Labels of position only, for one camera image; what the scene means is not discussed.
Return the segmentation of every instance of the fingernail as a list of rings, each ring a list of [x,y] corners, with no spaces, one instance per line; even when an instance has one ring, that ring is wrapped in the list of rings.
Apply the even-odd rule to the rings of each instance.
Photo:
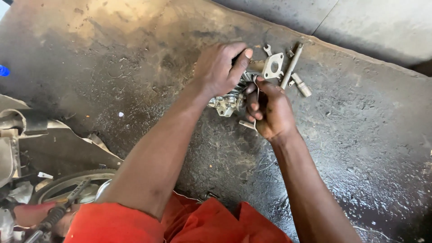
[[[250,48],[246,49],[246,51],[245,51],[245,55],[249,59],[252,57],[253,53],[254,53],[254,51],[252,49],[250,49]]]

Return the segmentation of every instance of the blue cap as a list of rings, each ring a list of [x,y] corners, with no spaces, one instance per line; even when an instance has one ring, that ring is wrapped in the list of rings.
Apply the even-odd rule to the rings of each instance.
[[[7,67],[0,65],[0,76],[6,77],[10,74],[9,69]]]

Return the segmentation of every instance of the wheel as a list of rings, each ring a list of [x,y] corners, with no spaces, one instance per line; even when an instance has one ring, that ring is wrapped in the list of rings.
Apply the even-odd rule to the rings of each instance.
[[[93,202],[99,187],[106,181],[112,179],[115,173],[115,169],[93,169],[59,178],[34,193],[29,204],[35,205],[51,201],[66,202],[67,196],[86,177],[90,177],[91,182],[78,196],[76,203],[81,204]]]

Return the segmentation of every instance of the person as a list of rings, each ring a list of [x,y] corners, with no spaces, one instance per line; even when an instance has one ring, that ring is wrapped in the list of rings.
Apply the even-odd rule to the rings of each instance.
[[[97,203],[81,205],[73,215],[65,243],[291,242],[246,202],[231,213],[215,198],[201,204],[173,193],[202,111],[212,97],[236,86],[252,54],[243,42],[218,43],[201,53],[193,79],[135,145]],[[299,241],[361,242],[322,181],[284,90],[261,77],[256,84],[265,95],[258,102],[256,86],[246,89],[246,116],[257,120],[274,150]]]

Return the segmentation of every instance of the orange sleeve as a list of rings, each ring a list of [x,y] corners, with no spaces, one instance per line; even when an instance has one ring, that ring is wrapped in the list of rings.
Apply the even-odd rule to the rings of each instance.
[[[65,243],[163,242],[162,225],[145,213],[117,203],[81,205]]]

